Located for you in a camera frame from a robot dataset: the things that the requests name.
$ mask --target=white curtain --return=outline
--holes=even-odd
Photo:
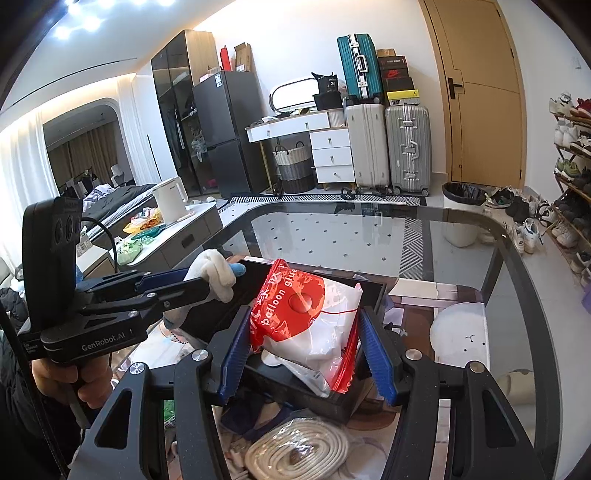
[[[0,257],[13,273],[22,263],[25,208],[57,196],[41,112],[32,111],[0,132]]]
[[[143,134],[139,124],[133,80],[129,76],[120,77],[117,80],[117,93],[121,113],[121,131],[127,142],[129,166],[134,174],[135,182],[137,185],[159,183],[160,176],[150,150],[148,138]]]

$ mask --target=white rope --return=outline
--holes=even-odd
[[[345,432],[318,419],[299,418],[252,444],[246,468],[257,480],[322,480],[347,459]]]

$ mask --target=silver suitcase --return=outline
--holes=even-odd
[[[429,195],[431,183],[431,124],[429,110],[420,105],[386,109],[390,172],[394,194]]]
[[[388,141],[384,106],[378,103],[348,106],[347,127],[359,187],[388,186]]]

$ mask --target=human hand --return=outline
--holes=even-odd
[[[42,358],[31,362],[31,370],[37,388],[43,395],[68,405],[66,392],[61,384],[72,384],[78,380],[79,372],[74,365],[61,367],[48,358]],[[113,371],[109,366],[109,355],[90,360],[81,368],[80,376],[86,383],[78,390],[78,397],[90,408],[101,408],[113,391]]]

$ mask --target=white electric kettle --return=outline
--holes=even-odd
[[[185,205],[189,201],[189,196],[180,177],[173,177],[158,183],[152,189],[152,194],[156,198],[156,203],[158,203],[166,225],[187,215]]]

